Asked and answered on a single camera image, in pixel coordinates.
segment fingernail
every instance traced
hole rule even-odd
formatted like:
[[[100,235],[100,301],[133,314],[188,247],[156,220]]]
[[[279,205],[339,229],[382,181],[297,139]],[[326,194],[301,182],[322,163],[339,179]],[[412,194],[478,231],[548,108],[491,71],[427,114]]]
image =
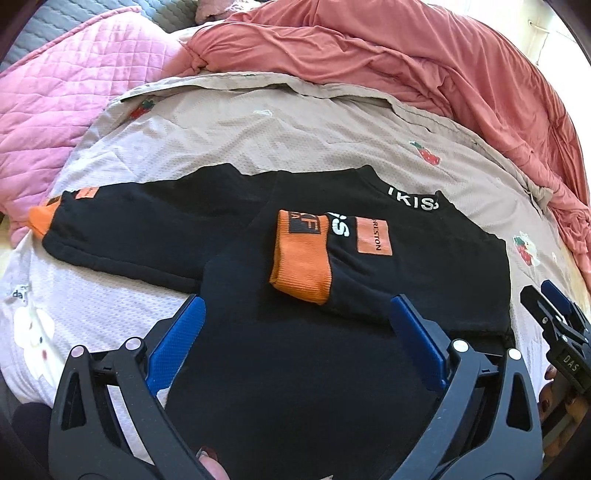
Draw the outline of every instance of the fingernail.
[[[573,388],[570,390],[570,392],[564,398],[564,404],[571,406],[576,399],[577,399],[577,391]]]
[[[546,374],[544,375],[544,378],[546,380],[550,380],[550,377],[552,375],[552,373],[556,370],[556,367],[554,365],[550,365],[547,369],[546,369]]]
[[[199,449],[199,451],[197,452],[197,458],[199,458],[202,455],[205,455],[205,456],[217,461],[217,453],[215,452],[214,449],[212,449],[208,446],[202,446]]]

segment metal screw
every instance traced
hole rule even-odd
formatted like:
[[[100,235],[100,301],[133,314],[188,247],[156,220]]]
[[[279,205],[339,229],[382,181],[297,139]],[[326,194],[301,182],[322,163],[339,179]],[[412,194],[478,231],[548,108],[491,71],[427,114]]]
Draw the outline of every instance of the metal screw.
[[[127,350],[137,350],[141,344],[142,340],[133,337],[125,342],[125,348],[127,348]]]
[[[521,352],[517,348],[510,348],[509,349],[509,356],[513,360],[521,360]]]
[[[468,351],[468,344],[464,340],[454,340],[453,347],[458,352],[467,352]]]
[[[82,345],[76,345],[72,349],[72,351],[70,352],[70,355],[73,356],[74,358],[78,358],[83,353],[84,353],[84,347]]]

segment strawberry print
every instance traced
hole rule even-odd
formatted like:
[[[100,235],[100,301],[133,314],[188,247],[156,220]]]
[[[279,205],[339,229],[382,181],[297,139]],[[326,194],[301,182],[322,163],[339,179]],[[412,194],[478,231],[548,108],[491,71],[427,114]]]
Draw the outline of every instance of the strawberry print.
[[[540,260],[538,260],[538,249],[530,240],[527,233],[519,232],[519,235],[513,237],[513,243],[528,267],[537,267],[540,264]]]
[[[141,117],[143,114],[149,112],[155,103],[152,100],[144,100],[142,103],[139,104],[133,112],[129,114],[130,120],[136,120],[137,118]]]
[[[423,147],[419,142],[410,142],[410,144],[418,150],[419,155],[422,156],[423,160],[427,163],[437,166],[441,162],[441,158],[429,152],[429,150]]]

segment blue gripper pad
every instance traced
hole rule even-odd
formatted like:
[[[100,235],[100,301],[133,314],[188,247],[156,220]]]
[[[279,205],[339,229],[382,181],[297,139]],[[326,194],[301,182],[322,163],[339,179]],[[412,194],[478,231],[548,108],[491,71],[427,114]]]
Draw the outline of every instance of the blue gripper pad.
[[[150,355],[146,384],[154,397],[173,383],[204,323],[205,302],[195,297]]]
[[[424,320],[406,297],[392,299],[390,325],[394,333],[413,361],[423,386],[427,390],[442,393],[449,386],[446,359],[422,322],[433,323],[440,329],[436,323]]]
[[[573,306],[569,298],[550,280],[542,282],[542,294],[564,317],[568,317],[573,313]]]

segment white bedsheet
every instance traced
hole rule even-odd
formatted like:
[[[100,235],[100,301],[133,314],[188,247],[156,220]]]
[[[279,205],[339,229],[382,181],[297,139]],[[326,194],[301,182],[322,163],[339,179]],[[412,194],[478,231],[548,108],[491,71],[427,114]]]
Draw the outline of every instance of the white bedsheet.
[[[155,106],[127,121],[146,98],[137,95],[153,96]],[[512,325],[534,389],[541,389],[546,347],[541,330],[519,304],[519,292],[549,278],[572,295],[572,275],[578,272],[569,268],[546,208],[551,192],[534,185],[477,135],[375,90],[315,86],[274,73],[167,79],[124,97],[129,100],[112,102],[85,135],[52,194],[123,181],[176,179],[223,162],[248,174],[370,164],[383,180],[406,192],[442,190],[471,220],[506,241]],[[423,160],[411,142],[440,157],[440,164]],[[531,265],[518,252],[522,241]],[[24,302],[12,296],[26,288],[25,297],[41,309],[30,331],[22,331],[20,314],[15,321]],[[74,345],[82,343],[91,351],[118,347],[171,316],[186,298],[57,261],[31,234],[12,255],[0,293],[2,374],[21,401],[49,405],[59,377],[55,365]],[[115,398],[115,407],[123,417],[120,398]],[[133,438],[134,451],[141,452],[128,421],[124,430]]]

